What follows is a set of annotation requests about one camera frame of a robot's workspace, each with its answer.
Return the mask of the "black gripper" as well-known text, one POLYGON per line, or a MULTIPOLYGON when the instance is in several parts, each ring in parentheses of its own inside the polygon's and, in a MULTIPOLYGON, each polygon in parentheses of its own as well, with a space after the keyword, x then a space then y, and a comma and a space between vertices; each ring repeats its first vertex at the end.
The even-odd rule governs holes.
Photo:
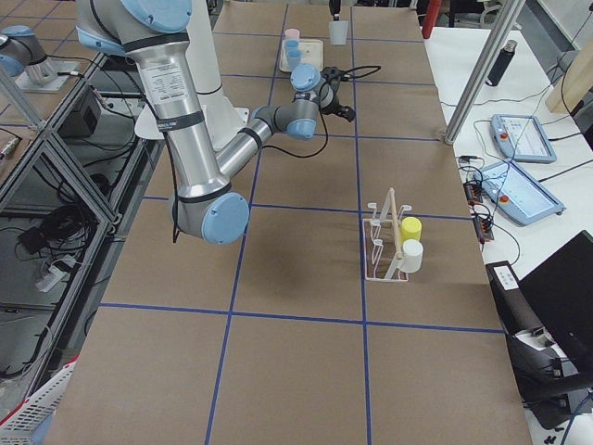
MULTIPOLYGON (((328 7, 333 21, 340 20, 341 12, 341 0, 329 0, 328 7)), ((335 115, 337 117, 351 117, 352 107, 342 105, 338 96, 339 91, 338 85, 327 85, 324 88, 323 96, 323 114, 324 115, 335 115)))

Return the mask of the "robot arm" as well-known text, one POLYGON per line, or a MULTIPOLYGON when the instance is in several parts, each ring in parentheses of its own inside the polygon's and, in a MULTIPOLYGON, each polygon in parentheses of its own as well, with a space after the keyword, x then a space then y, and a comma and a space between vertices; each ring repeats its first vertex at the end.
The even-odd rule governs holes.
POLYGON ((170 152, 178 177, 171 197, 175 229, 211 244, 240 238, 249 220, 247 200, 232 190, 232 179, 275 134, 309 140, 319 115, 353 121, 353 108, 337 97, 344 73, 301 63, 290 76, 293 101, 256 109, 247 125, 221 149, 212 142, 212 106, 201 99, 221 95, 221 84, 197 88, 188 54, 196 66, 217 75, 211 24, 205 4, 197 1, 80 1, 77 33, 82 45, 132 59, 147 105, 170 152))

